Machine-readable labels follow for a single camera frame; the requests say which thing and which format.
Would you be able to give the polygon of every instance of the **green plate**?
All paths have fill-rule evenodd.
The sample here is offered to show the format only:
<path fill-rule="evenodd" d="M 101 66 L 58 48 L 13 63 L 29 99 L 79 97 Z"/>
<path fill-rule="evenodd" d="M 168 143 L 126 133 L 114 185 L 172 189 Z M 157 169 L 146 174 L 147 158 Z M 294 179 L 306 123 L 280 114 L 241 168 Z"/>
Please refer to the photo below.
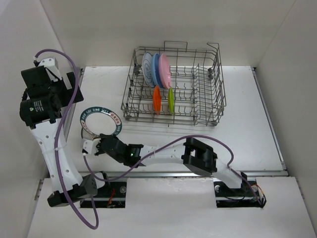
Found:
<path fill-rule="evenodd" d="M 169 111 L 173 114 L 174 113 L 174 94 L 172 87 L 168 90 L 168 108 Z"/>

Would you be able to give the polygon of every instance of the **white plate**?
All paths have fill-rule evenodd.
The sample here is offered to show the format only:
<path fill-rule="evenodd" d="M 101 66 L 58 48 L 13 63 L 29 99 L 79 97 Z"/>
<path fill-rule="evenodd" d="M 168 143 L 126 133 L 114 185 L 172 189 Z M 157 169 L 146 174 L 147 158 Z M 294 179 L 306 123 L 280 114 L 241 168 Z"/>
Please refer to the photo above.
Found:
<path fill-rule="evenodd" d="M 155 85 L 152 79 L 151 62 L 152 62 L 152 55 L 146 52 L 143 55 L 143 60 L 142 60 L 143 75 L 147 85 L 151 88 L 154 88 Z"/>

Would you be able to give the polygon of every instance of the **white wall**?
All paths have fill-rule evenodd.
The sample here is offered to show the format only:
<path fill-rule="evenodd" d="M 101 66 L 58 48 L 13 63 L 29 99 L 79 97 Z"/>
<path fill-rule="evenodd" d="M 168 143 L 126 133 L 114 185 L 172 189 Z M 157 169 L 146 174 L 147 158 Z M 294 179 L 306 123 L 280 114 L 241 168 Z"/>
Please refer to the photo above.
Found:
<path fill-rule="evenodd" d="M 129 65 L 137 46 L 220 43 L 224 65 L 258 65 L 295 0 L 41 0 L 81 65 Z"/>
<path fill-rule="evenodd" d="M 317 229 L 317 1 L 296 0 L 257 68 L 281 150 Z"/>
<path fill-rule="evenodd" d="M 19 116 L 25 89 L 20 72 L 33 67 L 37 51 L 61 47 L 38 0 L 11 0 L 1 6 L 0 237 L 19 238 L 26 235 L 45 172 L 39 146 Z M 62 70 L 69 69 L 66 61 L 59 63 Z"/>

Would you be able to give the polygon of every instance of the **dish rack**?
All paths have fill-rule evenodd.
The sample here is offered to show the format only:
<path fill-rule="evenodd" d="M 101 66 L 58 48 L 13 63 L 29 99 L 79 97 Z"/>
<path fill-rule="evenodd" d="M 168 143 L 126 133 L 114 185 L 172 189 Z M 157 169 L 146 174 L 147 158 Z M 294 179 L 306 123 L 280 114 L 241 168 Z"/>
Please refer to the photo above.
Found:
<path fill-rule="evenodd" d="M 226 97 L 219 44 L 189 49 L 187 42 L 165 41 L 163 47 L 137 47 L 133 52 L 121 109 L 126 120 L 167 124 L 216 126 L 223 116 Z M 161 111 L 153 108 L 154 88 L 144 79 L 145 52 L 166 54 L 170 63 L 174 112 L 168 108 L 168 89 L 160 89 Z"/>

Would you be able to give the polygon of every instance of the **plate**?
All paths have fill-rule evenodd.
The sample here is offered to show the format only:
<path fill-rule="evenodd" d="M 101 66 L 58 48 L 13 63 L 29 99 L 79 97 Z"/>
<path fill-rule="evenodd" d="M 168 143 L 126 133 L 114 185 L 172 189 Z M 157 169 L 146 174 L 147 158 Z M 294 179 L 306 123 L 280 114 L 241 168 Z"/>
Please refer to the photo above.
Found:
<path fill-rule="evenodd" d="M 153 94 L 153 108 L 157 115 L 159 115 L 159 112 L 160 112 L 160 105 L 161 105 L 161 96 L 159 92 L 159 87 L 155 86 L 154 94 Z"/>
<path fill-rule="evenodd" d="M 168 90 L 168 108 L 169 111 L 174 114 L 174 93 L 172 87 Z"/>
<path fill-rule="evenodd" d="M 144 79 L 145 82 L 147 83 L 147 85 L 151 88 L 154 88 L 154 82 L 152 79 L 152 70 L 151 70 L 151 62 L 152 62 L 152 55 L 148 52 L 146 52 L 143 55 L 143 59 L 142 59 L 142 69 L 143 69 L 143 75 L 144 75 Z"/>
<path fill-rule="evenodd" d="M 156 53 L 152 57 L 151 70 L 152 70 L 152 79 L 154 84 L 160 88 L 163 88 L 163 84 L 159 76 L 159 54 L 158 53 Z"/>
<path fill-rule="evenodd" d="M 159 70 L 160 80 L 164 88 L 170 88 L 171 78 L 170 78 L 170 71 L 169 71 L 169 62 L 168 62 L 166 54 L 162 54 L 160 56 L 159 63 L 158 63 L 158 70 Z"/>

